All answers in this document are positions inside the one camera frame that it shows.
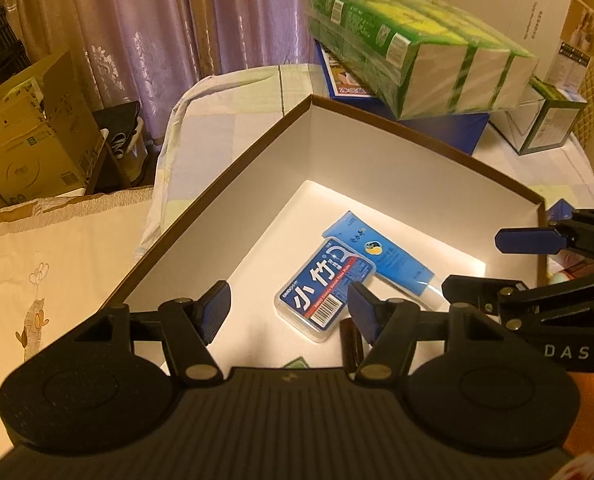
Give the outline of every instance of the toothpaste tube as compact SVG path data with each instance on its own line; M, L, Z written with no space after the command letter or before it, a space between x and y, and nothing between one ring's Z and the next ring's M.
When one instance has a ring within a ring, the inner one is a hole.
M411 292L426 308L438 310L447 306L441 293L441 283L432 270L357 218L352 211L342 216L323 235L338 238L368 258L377 267L379 276L398 289Z

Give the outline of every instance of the cartoon giraffe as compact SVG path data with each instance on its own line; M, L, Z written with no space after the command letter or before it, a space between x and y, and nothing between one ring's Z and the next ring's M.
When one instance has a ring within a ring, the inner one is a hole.
M33 273L30 274L30 282L35 285L35 299L26 313L24 319L24 329L21 333L15 332L17 340L24 347L24 362L33 357L42 346L42 327L49 322L44 318L43 301L45 298L37 300L37 293L39 292L39 283L48 274L48 264L41 263Z

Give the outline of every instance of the white box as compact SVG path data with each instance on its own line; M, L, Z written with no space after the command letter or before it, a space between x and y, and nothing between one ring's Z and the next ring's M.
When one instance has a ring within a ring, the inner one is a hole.
M493 112L490 123L519 155L542 152L564 145L574 120L586 104L579 94L554 88L533 77L519 106Z
M537 56L534 74L542 81L579 90L594 28L594 11L581 0L445 1L467 10Z
M227 280L232 308L209 347L225 374L233 366L281 367L298 356L311 367L339 365L338 335L312 342L278 316L273 298L348 210L440 283L454 273L544 284L545 257L494 246L501 228L545 225L541 196L438 140L311 96L186 209L106 304L156 310ZM402 296L377 277L366 286L382 298ZM442 349L442 342L419 344L415 363ZM156 343L138 353L164 361Z

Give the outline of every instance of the bed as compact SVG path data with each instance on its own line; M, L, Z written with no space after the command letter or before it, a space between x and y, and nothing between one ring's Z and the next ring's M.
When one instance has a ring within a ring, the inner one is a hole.
M0 210L0 384L95 312L128 273L152 188ZM0 421L0 456L11 447Z

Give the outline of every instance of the blue box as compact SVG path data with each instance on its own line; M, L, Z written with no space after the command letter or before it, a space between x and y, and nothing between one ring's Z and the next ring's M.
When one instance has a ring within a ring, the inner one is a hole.
M395 120L388 106L357 82L336 58L315 41L317 56L324 71L328 95L335 101L352 105L375 115ZM418 132L472 155L490 114L455 114L399 121Z

